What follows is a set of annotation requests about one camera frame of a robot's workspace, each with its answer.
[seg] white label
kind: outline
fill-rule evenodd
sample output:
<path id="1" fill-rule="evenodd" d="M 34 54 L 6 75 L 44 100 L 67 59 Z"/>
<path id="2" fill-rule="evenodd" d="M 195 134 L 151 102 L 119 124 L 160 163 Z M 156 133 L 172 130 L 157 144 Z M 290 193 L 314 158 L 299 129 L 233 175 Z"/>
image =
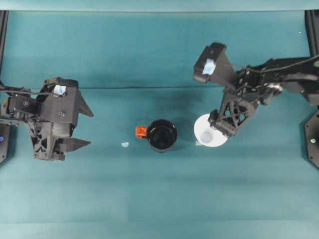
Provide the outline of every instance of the white label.
<path id="1" fill-rule="evenodd" d="M 65 90 L 66 90 L 66 86 L 56 85 L 54 87 L 54 93 L 56 93 L 58 95 L 63 95 Z"/>
<path id="2" fill-rule="evenodd" d="M 214 63 L 214 60 L 207 59 L 206 64 L 204 66 L 203 75 L 211 75 L 214 73 L 214 70 L 216 68 L 216 64 Z"/>

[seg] small white object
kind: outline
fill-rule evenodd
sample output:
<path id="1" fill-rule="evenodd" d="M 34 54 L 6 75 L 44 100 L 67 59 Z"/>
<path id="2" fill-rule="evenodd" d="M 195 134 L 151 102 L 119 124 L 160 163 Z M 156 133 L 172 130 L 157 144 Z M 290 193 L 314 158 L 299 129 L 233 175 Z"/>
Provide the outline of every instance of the small white object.
<path id="1" fill-rule="evenodd" d="M 121 143 L 121 145 L 122 145 L 122 147 L 127 148 L 127 147 L 130 145 L 130 143 L 128 143 L 128 142 L 123 142 L 123 143 Z"/>
<path id="2" fill-rule="evenodd" d="M 63 95 L 66 90 L 66 86 L 56 85 L 54 87 L 54 93 L 58 95 Z"/>
<path id="3" fill-rule="evenodd" d="M 216 64 L 214 63 L 214 60 L 212 59 L 207 59 L 204 70 L 203 70 L 203 75 L 211 75 L 214 73 L 216 68 Z"/>
<path id="4" fill-rule="evenodd" d="M 203 146 L 198 140 L 196 140 L 195 145 L 196 146 Z"/>
<path id="5" fill-rule="evenodd" d="M 194 124 L 194 134 L 199 143 L 207 147 L 218 147 L 227 141 L 227 137 L 217 129 L 212 129 L 208 122 L 209 114 L 199 117 Z"/>

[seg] screw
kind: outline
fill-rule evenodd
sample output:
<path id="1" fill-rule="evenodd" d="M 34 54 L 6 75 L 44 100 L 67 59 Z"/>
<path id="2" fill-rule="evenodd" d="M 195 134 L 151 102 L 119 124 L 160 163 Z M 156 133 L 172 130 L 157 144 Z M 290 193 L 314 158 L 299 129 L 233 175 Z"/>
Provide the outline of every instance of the screw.
<path id="1" fill-rule="evenodd" d="M 23 101 L 23 106 L 24 107 L 29 107 L 30 106 L 30 101 L 29 100 L 24 100 Z"/>

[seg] black cup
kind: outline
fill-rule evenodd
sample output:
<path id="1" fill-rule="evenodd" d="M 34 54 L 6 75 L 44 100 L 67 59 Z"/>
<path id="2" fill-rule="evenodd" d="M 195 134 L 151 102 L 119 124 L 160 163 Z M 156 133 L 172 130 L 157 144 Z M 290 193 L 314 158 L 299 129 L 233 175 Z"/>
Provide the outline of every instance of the black cup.
<path id="1" fill-rule="evenodd" d="M 177 140 L 176 126 L 165 119 L 158 119 L 150 124 L 146 136 L 150 147 L 158 153 L 172 149 Z"/>

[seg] black mug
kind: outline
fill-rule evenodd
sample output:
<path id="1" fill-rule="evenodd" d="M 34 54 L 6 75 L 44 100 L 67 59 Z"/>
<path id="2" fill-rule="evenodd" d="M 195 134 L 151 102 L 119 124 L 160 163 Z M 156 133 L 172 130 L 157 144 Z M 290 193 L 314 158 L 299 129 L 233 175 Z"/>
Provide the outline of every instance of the black mug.
<path id="1" fill-rule="evenodd" d="M 149 127 L 136 127 L 137 138 L 146 138 L 150 147 L 158 153 L 172 149 L 177 140 L 176 126 L 165 119 L 153 121 Z"/>

